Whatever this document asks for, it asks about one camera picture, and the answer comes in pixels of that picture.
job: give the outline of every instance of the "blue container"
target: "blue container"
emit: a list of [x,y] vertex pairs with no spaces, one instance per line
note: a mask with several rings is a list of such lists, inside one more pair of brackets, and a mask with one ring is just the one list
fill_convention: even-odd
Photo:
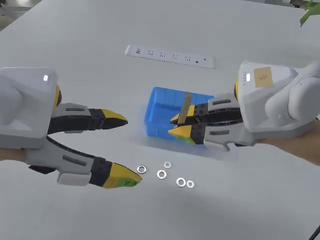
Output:
[[[146,134],[149,137],[175,140],[168,130],[175,127],[170,120],[177,115],[183,105],[186,96],[185,91],[178,91],[162,87],[154,87],[144,116]],[[192,93],[192,104],[207,103],[209,99],[215,98],[214,95]]]

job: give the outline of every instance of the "green plant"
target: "green plant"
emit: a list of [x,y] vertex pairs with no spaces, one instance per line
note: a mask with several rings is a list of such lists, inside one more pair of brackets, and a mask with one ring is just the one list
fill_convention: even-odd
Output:
[[300,26],[307,21],[307,19],[312,15],[320,15],[320,3],[313,3],[313,0],[309,0],[305,4],[305,10],[307,11],[302,18],[300,18]]

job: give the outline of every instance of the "white table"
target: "white table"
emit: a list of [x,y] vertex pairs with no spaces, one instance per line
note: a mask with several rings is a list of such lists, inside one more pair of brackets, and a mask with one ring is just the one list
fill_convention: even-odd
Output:
[[[44,0],[31,9],[0,33],[0,67],[55,68],[64,102],[124,114],[129,124],[118,129],[54,137],[148,171],[136,187],[105,190],[57,185],[56,173],[2,162],[1,239],[308,239],[320,224],[320,167],[261,145],[211,157],[163,150],[169,143],[149,141],[143,127],[155,86],[219,94],[233,91],[243,60],[320,60],[320,18],[300,28],[303,14],[239,0]],[[125,56],[130,44],[213,55],[217,67]],[[177,177],[195,188],[177,187]]]

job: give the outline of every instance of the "metal washer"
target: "metal washer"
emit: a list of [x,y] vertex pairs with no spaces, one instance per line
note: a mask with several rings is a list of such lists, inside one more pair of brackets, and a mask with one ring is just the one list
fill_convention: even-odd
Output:
[[165,170],[159,170],[157,173],[156,173],[156,176],[158,177],[158,179],[165,179],[167,177],[167,173]]
[[183,188],[184,186],[186,186],[186,180],[185,180],[183,177],[179,177],[179,178],[176,180],[176,185],[177,185],[179,188]]
[[188,181],[186,182],[186,186],[187,186],[188,188],[192,189],[192,188],[195,186],[195,183],[194,183],[194,181],[188,180]]
[[166,169],[171,168],[171,162],[166,161],[166,162],[164,163],[164,167],[165,167]]
[[147,168],[145,165],[140,165],[136,168],[136,171],[140,174],[144,174],[147,171]]

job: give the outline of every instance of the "electrical outlet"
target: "electrical outlet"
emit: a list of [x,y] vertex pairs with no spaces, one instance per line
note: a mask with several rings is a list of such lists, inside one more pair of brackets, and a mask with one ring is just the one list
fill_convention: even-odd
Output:
[[157,47],[129,45],[126,48],[125,55],[207,69],[215,68],[215,62],[212,56],[202,56],[193,53],[181,53],[159,49]]

